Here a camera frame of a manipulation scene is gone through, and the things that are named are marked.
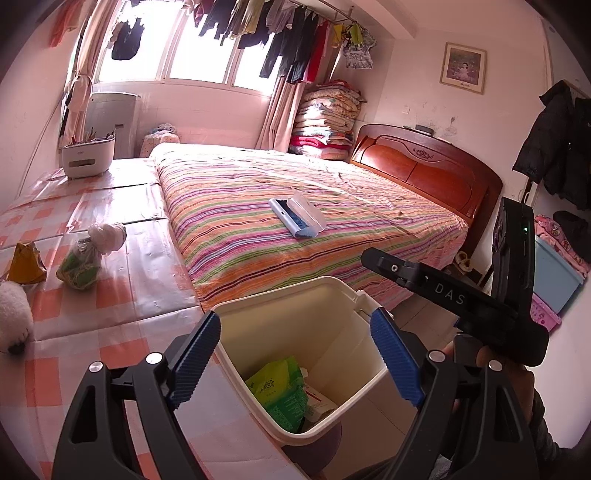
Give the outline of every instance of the pink cloth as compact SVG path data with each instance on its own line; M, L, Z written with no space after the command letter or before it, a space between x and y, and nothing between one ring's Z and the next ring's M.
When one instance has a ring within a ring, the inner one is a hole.
M549 332L562 323L560 317L556 315L552 309L546 305L544 300L538 297L535 293L531 299L530 314L531 319L534 322L543 325Z
M553 221L552 218L537 215L535 217L534 228L537 236L551 245L569 265L581 273L584 278L587 278L587 273L591 271L591 265L574 252L559 224Z
M337 148L338 150L348 150L349 145L336 145L332 143L324 144L320 140L314 137L291 137L290 145L296 145L298 147L302 145L310 145L316 148Z

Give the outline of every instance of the clothes rack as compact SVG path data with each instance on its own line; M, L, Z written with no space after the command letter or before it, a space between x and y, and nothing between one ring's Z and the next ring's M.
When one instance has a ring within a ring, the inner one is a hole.
M360 23L359 23L357 20L355 20L354 18L352 18L352 17L350 16L350 13L349 13L349 15L348 15L348 14L346 14L346 13L345 13L345 12L343 12L341 9L339 9L339 8L336 8L336 7L334 7L333 5L331 5L330 3L328 3L326 0L317 0L317 1L319 1L319 2L320 2L321 4L323 4L323 5L326 5L327 7L331 8L331 9L332 9L332 10L334 10L336 13L338 13L338 14L342 15L342 16L344 17L344 19L343 19L343 20L349 20L349 21L351 21L351 22L353 22L353 23L357 23L357 24L358 24L360 27L362 27L362 28L363 28L363 25L361 25L361 24L360 24ZM301 6L301 7L306 7L308 10L314 11L314 13L316 13L317 15L320 15L318 12L316 12L316 11L315 11L313 8L311 8L309 5L304 5L304 4L301 4L301 3L299 3L299 2L298 2L298 1L296 1L296 0L290 0L290 2L291 2L292 4L296 4L296 5L299 5L299 6ZM332 23L332 24L339 23L339 22L342 22L342 21L343 21L343 20L337 20L337 19L336 19L336 16L335 16L335 19L334 19L334 20L331 20L330 18L326 18L326 19L327 19L327 20L328 20L330 23Z

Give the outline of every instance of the floor tile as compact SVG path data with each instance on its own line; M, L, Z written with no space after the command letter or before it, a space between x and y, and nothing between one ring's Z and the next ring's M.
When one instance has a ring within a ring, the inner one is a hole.
M416 315L402 329L417 335L427 350L433 350L439 346L440 335L430 328L419 315Z
M373 403L403 434L413 423L417 409L408 401L404 400L389 375L368 392L367 399Z
M448 312L439 305L427 302L424 308L413 317L413 320L421 322L438 335L443 335L456 323L457 315Z
M404 300L392 310L394 321L398 327L402 328L406 325L417 313L419 313L429 303L427 299L419 295L413 295L409 299Z
M327 480L342 480L396 455L404 440L404 434L366 398L346 412L341 421L343 438L335 458L324 469Z

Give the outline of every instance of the striped bedspread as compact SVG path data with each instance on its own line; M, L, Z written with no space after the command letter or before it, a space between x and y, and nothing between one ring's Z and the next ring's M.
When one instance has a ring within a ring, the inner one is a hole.
M204 310L320 275L391 309L410 294L363 268L363 250L443 268L467 232L466 222L443 207L343 162L183 144L161 144L152 158ZM269 207L270 198L287 198L293 189L326 217L317 238L293 238Z

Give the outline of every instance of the hand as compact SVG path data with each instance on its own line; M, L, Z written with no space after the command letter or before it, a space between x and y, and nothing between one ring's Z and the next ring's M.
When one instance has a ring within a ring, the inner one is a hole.
M443 349L443 353L453 357L453 342L447 344ZM495 353L490 347L482 347L476 356L477 366L485 367L491 360L497 360L503 365L503 373L507 376L509 382L511 382L523 415L525 416L525 421L529 424L534 405L534 374L527 370L525 366Z

